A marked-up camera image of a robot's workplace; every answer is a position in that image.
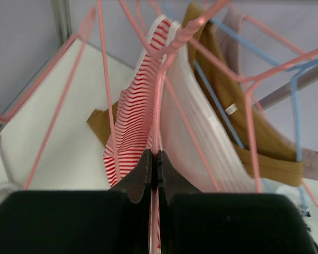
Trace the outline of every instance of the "clothing tag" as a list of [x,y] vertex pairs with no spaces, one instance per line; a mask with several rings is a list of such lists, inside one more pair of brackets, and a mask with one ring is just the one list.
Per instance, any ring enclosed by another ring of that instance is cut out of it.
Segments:
[[233,103],[230,107],[228,107],[227,109],[225,109],[225,112],[228,115],[232,115],[234,112],[236,112],[238,110],[237,106]]

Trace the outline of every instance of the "white label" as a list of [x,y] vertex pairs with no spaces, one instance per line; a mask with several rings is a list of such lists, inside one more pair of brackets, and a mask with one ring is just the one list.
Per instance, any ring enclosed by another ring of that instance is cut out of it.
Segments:
[[237,106],[233,103],[230,107],[228,107],[227,109],[225,109],[225,112],[228,115],[232,115],[234,112],[236,112],[238,110]]

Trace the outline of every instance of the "white garment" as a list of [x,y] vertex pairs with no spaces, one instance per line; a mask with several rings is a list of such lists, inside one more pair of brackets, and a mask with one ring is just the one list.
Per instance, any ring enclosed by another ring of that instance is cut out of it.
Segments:
[[[166,43],[174,39],[179,27],[178,22],[172,23]],[[254,192],[254,180],[244,170],[229,137],[189,66],[187,45],[177,51],[166,76],[220,186],[220,191]],[[163,89],[160,132],[163,148],[175,169],[202,192],[215,192],[215,185],[205,169],[167,83]]]

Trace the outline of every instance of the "white fabric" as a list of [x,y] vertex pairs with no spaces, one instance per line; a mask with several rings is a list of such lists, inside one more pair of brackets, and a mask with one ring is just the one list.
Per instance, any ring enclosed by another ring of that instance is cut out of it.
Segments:
[[[167,42],[180,25],[173,22]],[[222,192],[253,192],[254,180],[246,173],[229,137],[200,89],[188,63],[187,46],[180,48],[166,72],[193,133],[201,147]],[[160,115],[164,150],[175,167],[202,192],[216,188],[185,126],[178,107],[164,85]]]

